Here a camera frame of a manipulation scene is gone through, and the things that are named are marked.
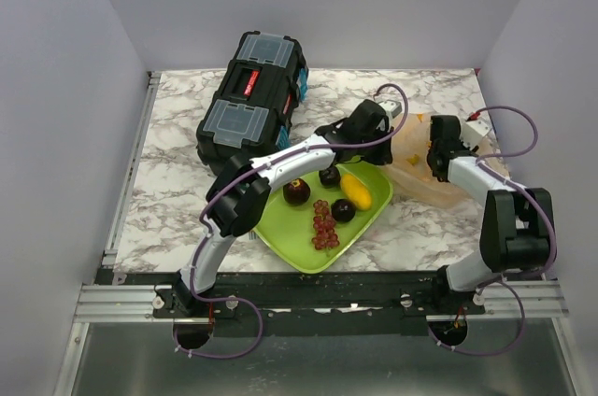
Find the translucent orange plastic bag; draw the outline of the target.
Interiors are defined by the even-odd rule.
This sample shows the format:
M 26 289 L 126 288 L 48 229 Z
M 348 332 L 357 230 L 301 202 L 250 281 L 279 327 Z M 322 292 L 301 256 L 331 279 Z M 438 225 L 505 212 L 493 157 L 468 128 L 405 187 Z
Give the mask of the translucent orange plastic bag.
M 432 114 L 416 114 L 407 117 L 400 132 L 392 138 L 393 162 L 384 167 L 394 182 L 395 190 L 407 197 L 428 205 L 450 208 L 469 199 L 471 195 L 463 188 L 449 181 L 438 181 L 433 177 L 426 162 L 429 149 Z M 491 152 L 488 136 L 476 150 L 467 150 L 465 158 L 476 158 Z

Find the fake yellow mango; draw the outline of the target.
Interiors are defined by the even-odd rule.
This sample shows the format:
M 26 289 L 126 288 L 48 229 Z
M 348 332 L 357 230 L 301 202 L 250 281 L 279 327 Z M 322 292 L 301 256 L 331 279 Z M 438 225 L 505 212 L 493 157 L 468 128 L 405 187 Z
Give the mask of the fake yellow mango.
M 340 179 L 340 188 L 358 210 L 367 211 L 372 207 L 370 191 L 356 176 L 344 174 Z

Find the dark purple fake plum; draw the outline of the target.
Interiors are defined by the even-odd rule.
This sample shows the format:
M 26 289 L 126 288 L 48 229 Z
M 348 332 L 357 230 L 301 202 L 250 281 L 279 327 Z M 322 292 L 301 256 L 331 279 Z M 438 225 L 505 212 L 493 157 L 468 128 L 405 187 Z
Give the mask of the dark purple fake plum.
M 320 184 L 323 188 L 330 189 L 337 187 L 341 181 L 341 174 L 334 165 L 318 172 Z
M 356 206 L 349 199 L 338 199 L 331 205 L 331 215 L 338 223 L 348 223 L 356 215 Z

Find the fake red grape bunch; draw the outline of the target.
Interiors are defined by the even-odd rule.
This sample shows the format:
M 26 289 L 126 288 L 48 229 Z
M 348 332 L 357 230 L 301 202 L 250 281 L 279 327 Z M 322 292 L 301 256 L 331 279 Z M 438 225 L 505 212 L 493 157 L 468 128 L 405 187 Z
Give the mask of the fake red grape bunch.
M 314 235 L 311 243 L 316 250 L 330 250 L 339 246 L 339 238 L 335 231 L 336 220 L 332 216 L 327 201 L 317 200 L 313 204 L 314 217 L 312 228 Z

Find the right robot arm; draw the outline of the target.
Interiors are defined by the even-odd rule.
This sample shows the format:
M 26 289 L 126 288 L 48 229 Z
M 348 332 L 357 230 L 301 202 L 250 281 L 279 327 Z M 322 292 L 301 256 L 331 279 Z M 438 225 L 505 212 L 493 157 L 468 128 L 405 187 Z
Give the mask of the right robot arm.
M 478 249 L 464 259 L 441 267 L 430 290 L 432 307 L 453 312 L 470 294 L 505 272 L 542 274 L 556 255 L 550 193 L 526 188 L 494 171 L 477 156 L 490 132 L 476 115 L 431 117 L 426 157 L 432 175 L 465 191 L 483 206 Z

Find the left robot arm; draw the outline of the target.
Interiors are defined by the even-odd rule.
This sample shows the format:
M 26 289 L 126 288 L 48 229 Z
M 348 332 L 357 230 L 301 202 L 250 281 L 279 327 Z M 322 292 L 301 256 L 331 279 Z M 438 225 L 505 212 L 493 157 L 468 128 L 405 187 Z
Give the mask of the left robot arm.
M 233 156 L 217 175 L 200 214 L 204 232 L 173 285 L 174 307 L 188 317 L 200 315 L 214 299 L 218 269 L 235 240 L 260 222 L 272 193 L 312 172 L 362 159 L 381 166 L 392 162 L 391 139 L 408 103 L 364 100 L 346 118 L 319 127 L 299 144 L 263 157 Z

